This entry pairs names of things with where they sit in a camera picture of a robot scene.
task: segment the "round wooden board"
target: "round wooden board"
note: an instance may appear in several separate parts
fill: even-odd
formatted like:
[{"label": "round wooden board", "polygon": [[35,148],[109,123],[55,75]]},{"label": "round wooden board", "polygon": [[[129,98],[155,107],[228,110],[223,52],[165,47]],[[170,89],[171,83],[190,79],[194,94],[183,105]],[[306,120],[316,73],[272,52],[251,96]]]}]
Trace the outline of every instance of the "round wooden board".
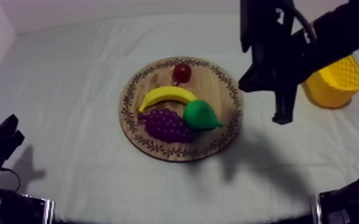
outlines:
[{"label": "round wooden board", "polygon": [[[188,83],[179,87],[186,88],[210,104],[223,127],[203,132],[190,144],[167,143],[150,137],[144,125],[138,121],[138,109],[145,94],[160,86],[174,86],[172,71],[179,63],[192,68]],[[168,108],[182,117],[184,105],[178,102],[161,102],[153,108]],[[124,87],[119,105],[121,128],[128,139],[142,152],[165,161],[193,161],[208,157],[224,148],[239,132],[242,123],[243,100],[234,79],[217,65],[199,58],[165,58],[141,69]]]}]

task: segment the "grape bunch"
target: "grape bunch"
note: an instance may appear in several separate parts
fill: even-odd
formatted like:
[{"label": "grape bunch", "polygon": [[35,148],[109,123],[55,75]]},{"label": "grape bunch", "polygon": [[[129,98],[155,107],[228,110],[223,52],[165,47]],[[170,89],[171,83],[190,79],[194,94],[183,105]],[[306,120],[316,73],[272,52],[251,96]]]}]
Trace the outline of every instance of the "grape bunch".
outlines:
[{"label": "grape bunch", "polygon": [[146,132],[161,141],[189,143],[194,139],[186,122],[167,108],[151,110],[149,115],[140,114],[138,118],[145,121]]}]

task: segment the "white fabric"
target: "white fabric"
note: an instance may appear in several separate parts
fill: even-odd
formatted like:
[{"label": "white fabric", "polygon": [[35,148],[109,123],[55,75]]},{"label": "white fabric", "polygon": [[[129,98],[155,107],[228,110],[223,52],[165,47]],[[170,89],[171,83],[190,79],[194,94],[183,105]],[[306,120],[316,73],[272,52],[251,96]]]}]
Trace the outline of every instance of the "white fabric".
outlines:
[{"label": "white fabric", "polygon": [[302,213],[311,193],[359,177],[359,93],[324,110],[300,89],[285,126],[271,122],[273,93],[243,94],[242,131],[222,153],[175,164],[138,151],[119,125],[123,87],[148,63],[182,55],[237,80],[251,65],[235,15],[123,18],[20,36],[0,68],[0,122],[16,114],[26,136],[6,162],[21,191],[55,200],[72,219],[232,224]]}]

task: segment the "plastic basket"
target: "plastic basket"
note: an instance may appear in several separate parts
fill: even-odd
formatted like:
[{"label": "plastic basket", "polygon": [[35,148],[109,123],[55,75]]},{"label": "plastic basket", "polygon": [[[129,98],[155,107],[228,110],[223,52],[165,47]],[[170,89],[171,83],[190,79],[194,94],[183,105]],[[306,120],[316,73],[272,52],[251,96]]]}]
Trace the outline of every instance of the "plastic basket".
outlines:
[{"label": "plastic basket", "polygon": [[304,87],[313,103],[342,107],[359,91],[359,65],[348,56],[312,74]]}]

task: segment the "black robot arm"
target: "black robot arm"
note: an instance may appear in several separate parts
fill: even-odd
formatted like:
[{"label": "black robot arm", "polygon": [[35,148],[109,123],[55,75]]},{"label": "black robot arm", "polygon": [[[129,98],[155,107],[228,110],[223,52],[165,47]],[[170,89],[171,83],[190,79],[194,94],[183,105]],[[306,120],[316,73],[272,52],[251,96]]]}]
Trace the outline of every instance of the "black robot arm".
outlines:
[{"label": "black robot arm", "polygon": [[[278,21],[283,13],[283,20]],[[294,18],[303,29],[292,34]],[[239,80],[245,92],[273,91],[278,124],[292,122],[297,85],[359,49],[359,0],[307,23],[292,0],[241,0],[242,50],[253,64]]]}]

